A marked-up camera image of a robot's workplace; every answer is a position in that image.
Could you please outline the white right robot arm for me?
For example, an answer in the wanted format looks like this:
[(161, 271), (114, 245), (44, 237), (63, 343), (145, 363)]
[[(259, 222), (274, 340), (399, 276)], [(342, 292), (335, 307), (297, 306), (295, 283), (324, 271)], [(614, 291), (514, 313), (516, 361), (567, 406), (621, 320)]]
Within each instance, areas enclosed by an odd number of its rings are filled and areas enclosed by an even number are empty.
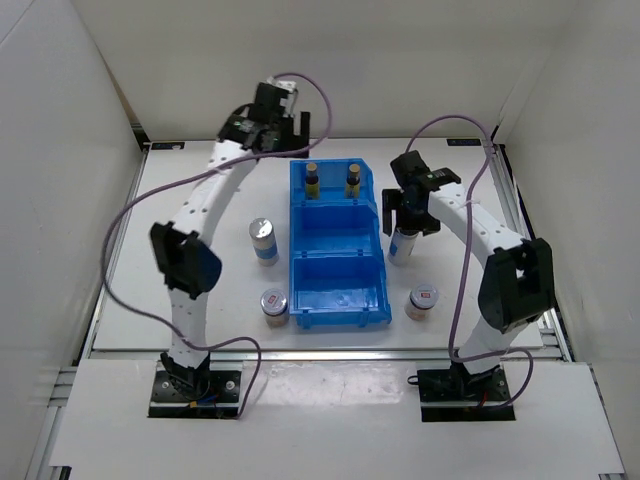
[[(418, 151), (391, 161), (398, 184), (382, 192), (383, 232), (389, 260), (408, 261), (419, 235), (447, 227), (465, 245), (458, 297), (448, 340), (451, 367), (443, 390), (470, 400), (484, 394), (514, 339), (555, 302), (552, 249), (509, 229), (473, 197), (472, 186), (449, 168), (430, 169)], [(471, 260), (483, 269), (477, 294), (480, 318), (455, 345)]]

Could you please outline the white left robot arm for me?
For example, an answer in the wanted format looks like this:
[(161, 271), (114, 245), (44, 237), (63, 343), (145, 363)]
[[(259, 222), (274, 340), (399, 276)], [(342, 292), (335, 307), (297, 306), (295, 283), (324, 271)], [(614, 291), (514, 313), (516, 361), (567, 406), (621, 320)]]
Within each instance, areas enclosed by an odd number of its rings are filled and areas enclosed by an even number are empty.
[(310, 115), (294, 115), (297, 96), (293, 81), (259, 83), (247, 112), (232, 113), (219, 131), (206, 168), (208, 178), (196, 182), (170, 221), (150, 229), (176, 329), (161, 363), (174, 388), (188, 400), (199, 400), (210, 390), (206, 309), (222, 271), (211, 249), (214, 231), (241, 182), (255, 168), (257, 154), (308, 146)]

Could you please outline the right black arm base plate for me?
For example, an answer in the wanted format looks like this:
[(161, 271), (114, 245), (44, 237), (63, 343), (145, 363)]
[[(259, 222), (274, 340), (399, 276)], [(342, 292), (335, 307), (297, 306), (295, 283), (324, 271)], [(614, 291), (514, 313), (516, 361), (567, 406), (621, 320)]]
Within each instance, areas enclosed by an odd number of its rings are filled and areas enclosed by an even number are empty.
[(516, 420), (514, 407), (505, 405), (511, 395), (501, 366), (471, 374), (451, 362), (447, 368), (418, 368), (407, 383), (418, 388), (424, 423)]

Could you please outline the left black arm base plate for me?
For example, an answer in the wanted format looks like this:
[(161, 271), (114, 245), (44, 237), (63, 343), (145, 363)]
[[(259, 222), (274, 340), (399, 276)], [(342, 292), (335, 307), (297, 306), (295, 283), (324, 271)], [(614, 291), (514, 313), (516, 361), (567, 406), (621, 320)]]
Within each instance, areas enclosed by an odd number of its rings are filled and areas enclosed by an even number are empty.
[(212, 362), (204, 392), (184, 395), (166, 370), (158, 365), (151, 389), (147, 417), (152, 419), (234, 419), (241, 405), (242, 364)]

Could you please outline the blue-label silver-lid shaker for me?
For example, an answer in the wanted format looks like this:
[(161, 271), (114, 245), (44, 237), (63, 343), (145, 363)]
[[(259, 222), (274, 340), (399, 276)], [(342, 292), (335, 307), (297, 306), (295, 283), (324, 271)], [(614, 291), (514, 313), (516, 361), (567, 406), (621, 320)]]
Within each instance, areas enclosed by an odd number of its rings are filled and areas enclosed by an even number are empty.
[(249, 225), (249, 235), (258, 262), (263, 266), (273, 266), (279, 259), (277, 241), (270, 220), (259, 217)]
[(389, 245), (388, 260), (396, 266), (405, 265), (411, 256), (415, 242), (419, 236), (417, 231), (395, 228)]

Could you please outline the yellow-label small brown bottle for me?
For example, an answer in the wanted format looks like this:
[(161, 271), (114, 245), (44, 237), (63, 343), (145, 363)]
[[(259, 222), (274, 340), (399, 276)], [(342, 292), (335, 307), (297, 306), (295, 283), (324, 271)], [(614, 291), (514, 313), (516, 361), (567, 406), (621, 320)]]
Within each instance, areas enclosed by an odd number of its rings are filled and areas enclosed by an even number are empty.
[(348, 167), (344, 195), (346, 198), (356, 199), (360, 194), (360, 173), (361, 167), (357, 163), (352, 163)]
[(309, 162), (305, 167), (305, 198), (317, 200), (320, 196), (318, 166), (315, 162)]

